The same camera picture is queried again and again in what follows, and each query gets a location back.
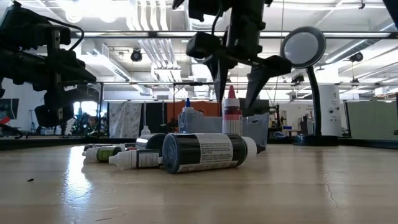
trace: black lamp base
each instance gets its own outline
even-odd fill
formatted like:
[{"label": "black lamp base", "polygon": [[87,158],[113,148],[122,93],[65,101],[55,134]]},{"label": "black lamp base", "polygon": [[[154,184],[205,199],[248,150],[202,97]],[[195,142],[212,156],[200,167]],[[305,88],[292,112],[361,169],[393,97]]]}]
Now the black lamp base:
[{"label": "black lamp base", "polygon": [[337,136],[299,135],[293,138],[294,146],[338,146]]}]

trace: green paint bottle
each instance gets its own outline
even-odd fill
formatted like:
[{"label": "green paint bottle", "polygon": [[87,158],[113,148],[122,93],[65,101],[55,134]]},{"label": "green paint bottle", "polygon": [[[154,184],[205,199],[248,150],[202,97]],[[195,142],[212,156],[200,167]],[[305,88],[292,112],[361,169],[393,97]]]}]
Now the green paint bottle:
[{"label": "green paint bottle", "polygon": [[109,162],[109,157],[121,152],[119,146],[101,146],[89,148],[86,151],[86,159],[90,162]]}]

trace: wooden table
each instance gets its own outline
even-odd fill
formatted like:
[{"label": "wooden table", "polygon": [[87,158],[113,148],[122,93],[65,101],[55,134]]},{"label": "wooden table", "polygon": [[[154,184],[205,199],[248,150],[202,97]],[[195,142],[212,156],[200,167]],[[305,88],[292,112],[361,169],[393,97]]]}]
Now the wooden table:
[{"label": "wooden table", "polygon": [[398,222],[398,151],[271,145],[237,169],[171,175],[82,150],[0,152],[0,223]]}]

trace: blue bottle cap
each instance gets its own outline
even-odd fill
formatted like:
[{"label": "blue bottle cap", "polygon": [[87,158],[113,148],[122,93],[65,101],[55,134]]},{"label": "blue bottle cap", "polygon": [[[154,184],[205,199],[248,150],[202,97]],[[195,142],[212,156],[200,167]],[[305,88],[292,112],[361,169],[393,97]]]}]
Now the blue bottle cap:
[{"label": "blue bottle cap", "polygon": [[189,101],[189,98],[187,98],[185,102],[185,107],[191,107],[191,102]]}]

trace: magnifying lamp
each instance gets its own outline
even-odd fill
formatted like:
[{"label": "magnifying lamp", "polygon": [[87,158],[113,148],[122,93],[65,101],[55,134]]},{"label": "magnifying lamp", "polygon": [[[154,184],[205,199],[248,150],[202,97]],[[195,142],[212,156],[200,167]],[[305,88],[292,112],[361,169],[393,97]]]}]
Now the magnifying lamp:
[{"label": "magnifying lamp", "polygon": [[336,136],[322,136],[320,94],[313,65],[326,50],[326,38],[315,27],[299,27],[293,30],[280,46],[280,56],[289,59],[293,68],[305,68],[310,80],[314,107],[314,135],[297,136],[294,144],[306,146],[333,146],[338,144]]}]

